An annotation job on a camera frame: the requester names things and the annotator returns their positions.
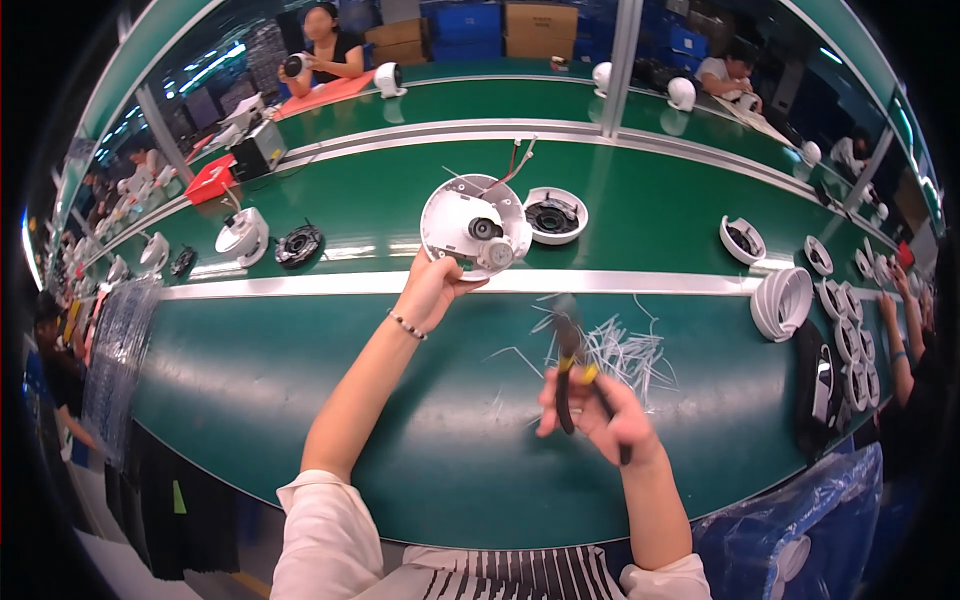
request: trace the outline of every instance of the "fluorescent light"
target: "fluorescent light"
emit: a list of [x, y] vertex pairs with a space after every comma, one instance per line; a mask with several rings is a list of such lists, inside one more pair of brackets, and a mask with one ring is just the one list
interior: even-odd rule
[[824, 53], [825, 55], [827, 55], [829, 58], [833, 59], [837, 64], [843, 64], [843, 61], [840, 60], [835, 54], [833, 54], [832, 52], [830, 52], [830, 50], [828, 50], [827, 48], [821, 48], [821, 49], [820, 49], [820, 52], [823, 52], [823, 53]]
[[196, 82], [198, 82], [204, 75], [206, 75], [207, 73], [209, 73], [209, 72], [212, 71], [213, 69], [215, 69], [215, 68], [217, 68], [218, 66], [220, 66], [220, 64], [223, 63], [224, 60], [226, 60], [226, 59], [232, 59], [233, 57], [239, 56], [240, 54], [242, 54], [242, 53], [245, 52], [246, 50], [247, 50], [247, 46], [245, 46], [245, 45], [243, 45], [243, 44], [241, 44], [241, 43], [237, 43], [237, 45], [235, 45], [235, 46], [233, 46], [232, 48], [230, 48], [230, 51], [229, 51], [229, 52], [227, 52], [226, 54], [224, 54], [224, 55], [221, 56], [220, 58], [216, 59], [214, 62], [210, 63], [209, 65], [207, 65], [207, 66], [204, 68], [204, 70], [202, 70], [200, 73], [197, 73], [196, 75], [194, 75], [194, 76], [193, 76], [193, 79], [191, 79], [189, 82], [183, 84], [183, 86], [180, 87], [180, 93], [182, 94], [184, 91], [186, 91], [187, 89], [189, 89], [191, 85], [193, 85], [193, 84], [195, 84]]
[[30, 265], [30, 275], [34, 276], [34, 283], [38, 291], [43, 289], [43, 283], [40, 281], [40, 271], [36, 268], [34, 261], [34, 245], [30, 242], [30, 229], [27, 227], [27, 211], [23, 211], [23, 229], [21, 231], [23, 239], [23, 253], [26, 254], [27, 264]]

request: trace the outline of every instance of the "hand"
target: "hand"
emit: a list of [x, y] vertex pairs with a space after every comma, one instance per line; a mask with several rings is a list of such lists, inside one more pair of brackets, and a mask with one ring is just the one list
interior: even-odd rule
[[461, 281], [463, 274], [453, 256], [431, 262], [421, 246], [394, 312], [423, 333], [433, 331], [454, 298], [489, 281]]
[[880, 297], [876, 299], [876, 308], [888, 329], [897, 326], [897, 303], [886, 292], [880, 292]]
[[894, 279], [894, 286], [897, 288], [897, 291], [900, 292], [900, 295], [903, 296], [904, 300], [910, 298], [910, 284], [907, 283], [906, 273], [903, 272], [903, 268], [900, 266], [899, 262], [894, 262], [893, 273], [891, 273]]
[[[580, 383], [584, 369], [574, 367], [570, 370], [569, 407], [573, 424], [587, 435], [593, 445], [614, 465], [620, 465], [620, 444], [633, 447], [631, 466], [642, 466], [657, 456], [660, 440], [654, 426], [640, 408], [634, 391], [624, 383], [597, 375], [597, 385], [607, 395], [607, 401], [616, 412], [612, 420], [600, 405], [592, 386]], [[557, 370], [550, 369], [544, 375], [543, 391], [537, 398], [537, 404], [543, 407], [537, 436], [545, 438], [560, 425], [557, 417]]]

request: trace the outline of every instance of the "rolled-up sleeve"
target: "rolled-up sleeve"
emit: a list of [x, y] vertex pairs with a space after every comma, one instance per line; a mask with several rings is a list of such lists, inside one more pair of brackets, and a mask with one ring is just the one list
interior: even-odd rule
[[352, 598], [383, 579], [380, 538], [356, 488], [314, 469], [276, 497], [287, 520], [273, 600]]
[[689, 554], [655, 571], [628, 564], [620, 573], [627, 600], [709, 600], [710, 585], [700, 556]]

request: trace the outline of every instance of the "cardboard box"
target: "cardboard box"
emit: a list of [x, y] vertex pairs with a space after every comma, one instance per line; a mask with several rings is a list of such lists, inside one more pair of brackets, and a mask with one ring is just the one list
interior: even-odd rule
[[508, 2], [505, 6], [507, 37], [514, 38], [515, 42], [529, 36], [571, 42], [577, 37], [576, 7], [532, 2]]
[[573, 59], [573, 39], [539, 38], [535, 36], [506, 36], [507, 56], [521, 59]]
[[384, 62], [395, 62], [402, 66], [426, 62], [426, 58], [423, 57], [423, 45], [417, 39], [390, 46], [374, 46], [373, 65], [380, 66]]
[[390, 25], [381, 25], [368, 29], [364, 39], [377, 46], [393, 46], [410, 41], [420, 41], [420, 29], [423, 19], [408, 19]]

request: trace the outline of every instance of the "wire cutters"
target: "wire cutters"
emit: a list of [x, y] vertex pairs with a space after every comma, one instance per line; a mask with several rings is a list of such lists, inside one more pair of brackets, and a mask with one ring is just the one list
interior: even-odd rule
[[[566, 306], [561, 306], [561, 303], [558, 303], [557, 314], [554, 318], [554, 329], [560, 340], [560, 360], [557, 364], [557, 392], [555, 399], [557, 418], [560, 420], [560, 425], [566, 435], [573, 435], [573, 418], [570, 416], [570, 369], [578, 360], [581, 363], [585, 362], [583, 348], [580, 343], [580, 331], [569, 317], [569, 314], [575, 314], [576, 306], [572, 302], [573, 300], [571, 298], [570, 300], [562, 300], [561, 303], [566, 304]], [[593, 393], [596, 394], [600, 406], [604, 412], [607, 413], [607, 418], [613, 419], [616, 413], [610, 405], [607, 395], [596, 382], [598, 373], [600, 373], [600, 367], [596, 363], [590, 363], [584, 371], [581, 383], [590, 386]], [[620, 465], [629, 465], [632, 456], [633, 448], [627, 444], [621, 444]]]

